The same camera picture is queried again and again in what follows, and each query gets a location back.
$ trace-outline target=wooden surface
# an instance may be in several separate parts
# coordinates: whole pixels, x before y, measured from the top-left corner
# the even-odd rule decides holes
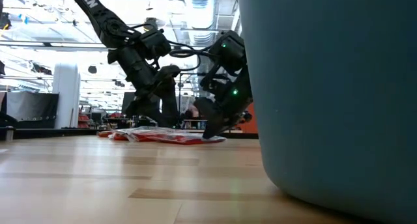
[[[0,143],[2,224],[358,222],[284,195],[266,177],[258,140]]]

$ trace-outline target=ductwork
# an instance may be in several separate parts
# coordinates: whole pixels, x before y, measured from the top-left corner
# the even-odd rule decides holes
[[[187,7],[187,24],[193,29],[213,29],[216,0],[184,0]],[[190,31],[190,44],[193,46],[209,46],[214,42],[215,33],[208,31]],[[211,61],[207,57],[201,58],[201,65],[196,72],[208,72]],[[193,89],[199,89],[198,77],[191,80]],[[207,92],[200,91],[200,96],[207,96]]]

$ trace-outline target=teal bin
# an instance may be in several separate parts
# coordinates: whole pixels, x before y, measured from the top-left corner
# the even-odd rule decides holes
[[[417,0],[239,0],[263,163],[288,194],[417,223]]]

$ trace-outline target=white pillar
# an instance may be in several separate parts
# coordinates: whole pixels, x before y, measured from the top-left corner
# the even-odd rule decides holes
[[[52,92],[59,93],[55,129],[78,127],[80,81],[77,64],[57,63],[55,65]]]

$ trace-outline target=ceiling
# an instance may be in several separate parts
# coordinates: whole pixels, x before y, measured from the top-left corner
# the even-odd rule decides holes
[[[192,0],[100,1],[127,25],[157,18],[157,24],[164,29],[168,40],[190,45],[196,45],[199,36],[214,35],[216,38],[220,31],[237,31],[239,27],[236,0],[211,0],[198,9]],[[12,22],[9,30],[0,32],[0,59],[6,64],[7,75],[0,79],[3,90],[49,92],[52,76],[31,71],[33,63],[53,73],[56,63],[76,62],[81,73],[81,100],[105,109],[120,109],[123,93],[134,91],[133,86],[125,82],[126,75],[121,67],[117,63],[107,64],[107,49],[74,0],[4,0],[3,12],[10,14]],[[204,46],[213,41],[208,40]],[[197,59],[170,56],[160,59],[160,66],[169,64],[189,68],[197,64]],[[88,72],[91,65],[97,67],[96,74]],[[122,81],[125,87],[116,86],[115,79]],[[186,83],[181,93],[193,95],[198,91],[198,78],[183,75],[182,80]]]

